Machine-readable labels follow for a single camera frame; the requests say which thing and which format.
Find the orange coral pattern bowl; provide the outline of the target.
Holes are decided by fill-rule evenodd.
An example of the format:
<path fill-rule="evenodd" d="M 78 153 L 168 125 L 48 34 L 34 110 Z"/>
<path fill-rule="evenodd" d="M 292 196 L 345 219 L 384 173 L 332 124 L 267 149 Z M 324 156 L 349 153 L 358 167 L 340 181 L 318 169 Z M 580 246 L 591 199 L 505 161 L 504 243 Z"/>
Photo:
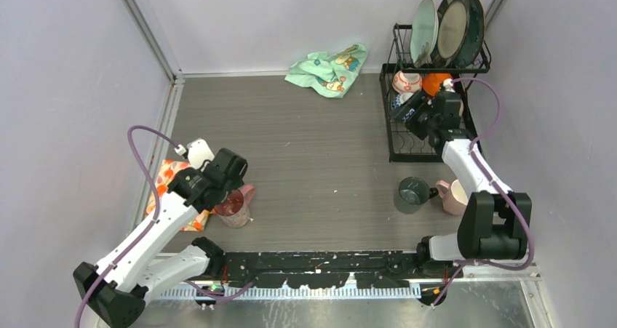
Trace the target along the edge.
<path fill-rule="evenodd" d="M 398 93 L 415 93 L 422 88 L 423 78 L 419 73 L 398 71 L 394 74 L 391 85 Z"/>

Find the white bowl orange outside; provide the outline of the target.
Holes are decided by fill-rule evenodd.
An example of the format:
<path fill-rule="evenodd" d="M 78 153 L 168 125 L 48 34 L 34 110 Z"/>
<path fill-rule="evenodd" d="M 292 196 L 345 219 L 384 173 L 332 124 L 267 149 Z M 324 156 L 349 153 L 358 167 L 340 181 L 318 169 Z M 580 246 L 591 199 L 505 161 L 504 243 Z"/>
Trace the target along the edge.
<path fill-rule="evenodd" d="M 428 73 L 423 78 L 423 91 L 429 96 L 434 97 L 440 91 L 442 82 L 452 77 L 450 73 Z"/>

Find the pink glass mug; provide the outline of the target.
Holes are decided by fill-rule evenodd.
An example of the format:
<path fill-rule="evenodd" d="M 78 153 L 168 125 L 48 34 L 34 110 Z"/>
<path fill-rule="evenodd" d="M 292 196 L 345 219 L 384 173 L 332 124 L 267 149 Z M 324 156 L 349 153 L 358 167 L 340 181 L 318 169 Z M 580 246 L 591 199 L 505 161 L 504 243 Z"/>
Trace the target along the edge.
<path fill-rule="evenodd" d="M 229 228 L 241 228 L 250 220 L 250 202 L 255 196 L 255 186 L 246 184 L 230 192 L 214 211 Z"/>

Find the mint green flower plate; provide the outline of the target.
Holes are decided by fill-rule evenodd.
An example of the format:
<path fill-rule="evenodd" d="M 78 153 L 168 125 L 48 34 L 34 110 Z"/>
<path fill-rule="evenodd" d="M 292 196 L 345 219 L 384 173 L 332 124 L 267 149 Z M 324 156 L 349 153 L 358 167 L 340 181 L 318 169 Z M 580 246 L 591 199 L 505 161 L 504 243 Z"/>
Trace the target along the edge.
<path fill-rule="evenodd" d="M 430 62 L 438 30 L 439 19 L 434 0 L 422 0 L 413 18 L 410 39 L 410 56 L 416 68 Z"/>

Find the dark blue floral plate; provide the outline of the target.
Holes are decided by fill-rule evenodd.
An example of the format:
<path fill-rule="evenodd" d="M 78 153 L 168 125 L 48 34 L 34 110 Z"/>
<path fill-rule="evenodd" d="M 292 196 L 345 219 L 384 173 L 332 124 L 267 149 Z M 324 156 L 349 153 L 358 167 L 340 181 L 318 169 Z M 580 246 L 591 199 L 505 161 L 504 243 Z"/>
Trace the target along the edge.
<path fill-rule="evenodd" d="M 469 25 L 465 41 L 457 54 L 454 65 L 466 68 L 474 63 L 479 54 L 485 35 L 485 13 L 480 0 L 469 1 Z"/>

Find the black rimmed cream plate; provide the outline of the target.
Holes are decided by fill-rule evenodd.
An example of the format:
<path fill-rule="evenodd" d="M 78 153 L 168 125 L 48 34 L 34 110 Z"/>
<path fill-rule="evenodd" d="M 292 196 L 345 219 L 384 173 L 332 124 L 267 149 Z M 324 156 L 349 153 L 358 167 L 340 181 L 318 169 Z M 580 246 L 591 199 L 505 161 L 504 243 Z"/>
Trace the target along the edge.
<path fill-rule="evenodd" d="M 437 43 L 431 53 L 436 68 L 448 67 L 460 52 L 469 27 L 469 7 L 469 0 L 442 0 L 440 3 Z"/>

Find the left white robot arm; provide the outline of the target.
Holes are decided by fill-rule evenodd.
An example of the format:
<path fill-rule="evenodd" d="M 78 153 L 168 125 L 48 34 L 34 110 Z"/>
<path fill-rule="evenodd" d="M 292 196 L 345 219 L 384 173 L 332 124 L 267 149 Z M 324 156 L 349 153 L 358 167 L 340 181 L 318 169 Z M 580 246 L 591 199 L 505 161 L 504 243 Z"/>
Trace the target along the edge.
<path fill-rule="evenodd" d="M 178 171 L 155 210 L 113 251 L 95 264 L 81 263 L 73 272 L 83 304 L 110 327 L 129 327 L 145 307 L 175 285 L 222 274 L 223 250 L 205 237 L 182 252 L 152 260 L 189 221 L 210 211 L 243 186 L 248 163 L 227 148 Z"/>

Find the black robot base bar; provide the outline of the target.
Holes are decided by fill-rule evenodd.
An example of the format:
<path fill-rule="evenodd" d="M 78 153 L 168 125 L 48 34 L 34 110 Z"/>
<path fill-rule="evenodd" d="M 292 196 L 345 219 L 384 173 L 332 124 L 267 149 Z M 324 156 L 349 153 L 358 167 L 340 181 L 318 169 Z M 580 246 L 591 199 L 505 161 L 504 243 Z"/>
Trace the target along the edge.
<path fill-rule="evenodd" d="M 453 276 L 451 262 L 427 260 L 411 251 L 227 252 L 217 273 L 195 280 L 223 281 L 233 287 L 341 288 L 354 280 L 361 289 L 402 288 L 411 280 L 444 284 Z"/>

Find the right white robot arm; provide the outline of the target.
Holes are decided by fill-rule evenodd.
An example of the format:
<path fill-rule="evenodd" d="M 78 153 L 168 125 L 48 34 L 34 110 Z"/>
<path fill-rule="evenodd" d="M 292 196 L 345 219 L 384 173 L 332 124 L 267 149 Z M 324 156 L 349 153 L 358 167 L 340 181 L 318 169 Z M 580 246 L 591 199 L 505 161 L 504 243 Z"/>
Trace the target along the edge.
<path fill-rule="evenodd" d="M 532 201 L 498 178 L 479 152 L 477 138 L 460 126 L 458 94 L 440 91 L 431 97 L 418 91 L 400 97 L 391 115 L 420 139 L 428 139 L 468 199 L 455 233 L 425 236 L 418 244 L 415 267 L 419 274 L 434 277 L 445 263 L 502 268 L 505 260 L 531 260 Z"/>

